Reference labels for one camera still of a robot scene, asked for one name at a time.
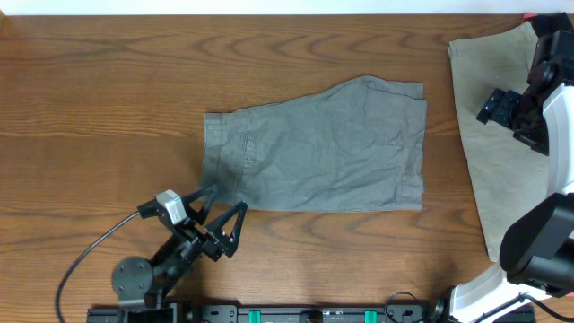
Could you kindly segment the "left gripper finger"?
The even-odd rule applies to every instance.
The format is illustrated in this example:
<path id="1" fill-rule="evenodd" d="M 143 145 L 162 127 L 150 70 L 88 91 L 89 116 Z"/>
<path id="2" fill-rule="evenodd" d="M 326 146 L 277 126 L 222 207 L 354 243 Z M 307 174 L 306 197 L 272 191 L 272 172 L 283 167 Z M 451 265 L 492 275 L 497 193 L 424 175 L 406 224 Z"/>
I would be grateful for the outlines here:
<path id="1" fill-rule="evenodd" d="M 206 226 L 208 240 L 204 245 L 206 255 L 210 258 L 233 257 L 239 247 L 241 228 L 247 210 L 248 205 L 241 201 Z"/>
<path id="2" fill-rule="evenodd" d="M 205 220 L 212 209 L 216 194 L 217 187 L 215 185 L 211 185 L 209 187 L 200 188 L 192 194 L 183 196 L 181 201 L 187 217 L 192 219 L 195 223 L 204 225 Z M 192 207 L 192 203 L 196 201 L 203 201 L 204 204 L 199 209 L 195 209 Z"/>

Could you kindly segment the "grey shorts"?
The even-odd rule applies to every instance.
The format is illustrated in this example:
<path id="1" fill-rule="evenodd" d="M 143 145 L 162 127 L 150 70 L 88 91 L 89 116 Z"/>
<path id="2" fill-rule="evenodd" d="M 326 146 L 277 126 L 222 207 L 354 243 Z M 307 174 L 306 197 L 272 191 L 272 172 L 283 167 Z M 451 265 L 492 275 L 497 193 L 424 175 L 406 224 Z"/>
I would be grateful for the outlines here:
<path id="1" fill-rule="evenodd" d="M 354 213 L 422 208 L 421 83 L 364 75 L 285 102 L 209 113 L 199 183 L 220 203 Z"/>

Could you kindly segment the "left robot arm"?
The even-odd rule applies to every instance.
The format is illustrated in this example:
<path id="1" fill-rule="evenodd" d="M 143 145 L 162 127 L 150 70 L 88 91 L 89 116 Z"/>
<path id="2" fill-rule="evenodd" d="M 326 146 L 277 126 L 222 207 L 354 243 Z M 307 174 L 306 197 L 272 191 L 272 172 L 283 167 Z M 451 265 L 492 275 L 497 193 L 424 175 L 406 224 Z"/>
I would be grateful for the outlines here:
<path id="1" fill-rule="evenodd" d="M 187 196 L 169 189 L 138 207 L 142 218 L 158 218 L 171 236 L 152 258 L 126 258 L 114 268 L 111 282 L 118 296 L 119 322 L 193 320 L 187 305 L 165 298 L 200 257 L 216 262 L 235 254 L 248 210 L 241 201 L 207 223 L 215 195 L 214 186 Z"/>

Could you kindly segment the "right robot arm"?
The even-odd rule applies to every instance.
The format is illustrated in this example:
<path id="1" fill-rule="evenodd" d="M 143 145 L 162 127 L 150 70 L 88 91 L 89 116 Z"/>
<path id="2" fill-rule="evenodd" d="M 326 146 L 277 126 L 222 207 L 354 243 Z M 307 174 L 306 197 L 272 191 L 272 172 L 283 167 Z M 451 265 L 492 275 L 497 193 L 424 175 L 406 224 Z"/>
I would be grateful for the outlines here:
<path id="1" fill-rule="evenodd" d="M 520 322 L 573 291 L 573 35 L 527 25 L 448 47 L 462 144 L 492 264 L 435 322 Z"/>

